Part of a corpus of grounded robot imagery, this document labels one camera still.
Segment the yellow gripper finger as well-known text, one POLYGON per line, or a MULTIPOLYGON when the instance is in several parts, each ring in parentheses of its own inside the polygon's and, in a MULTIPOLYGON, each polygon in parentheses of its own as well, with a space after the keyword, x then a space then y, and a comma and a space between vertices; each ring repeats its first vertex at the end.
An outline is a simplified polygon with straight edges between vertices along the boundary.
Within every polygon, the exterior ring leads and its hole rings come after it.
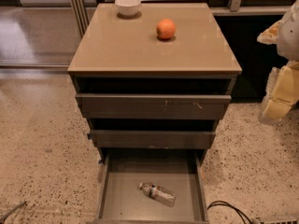
POLYGON ((275 23, 273 23, 270 27, 268 27, 258 35, 257 41, 265 45, 276 44, 278 37, 278 28, 280 24, 281 21, 276 21, 275 23))
POLYGON ((262 124, 275 124, 299 101, 299 63, 273 67, 265 91, 258 120, 262 124))

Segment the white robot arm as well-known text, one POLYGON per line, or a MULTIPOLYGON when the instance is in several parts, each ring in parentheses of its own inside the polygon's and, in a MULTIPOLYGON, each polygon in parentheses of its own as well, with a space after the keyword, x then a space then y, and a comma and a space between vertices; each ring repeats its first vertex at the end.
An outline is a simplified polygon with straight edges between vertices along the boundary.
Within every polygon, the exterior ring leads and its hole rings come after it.
POLYGON ((282 120, 299 101, 299 0, 281 20, 260 33, 257 41, 275 44, 278 55, 288 60, 281 68, 272 68, 261 103, 259 121, 272 125, 282 120))

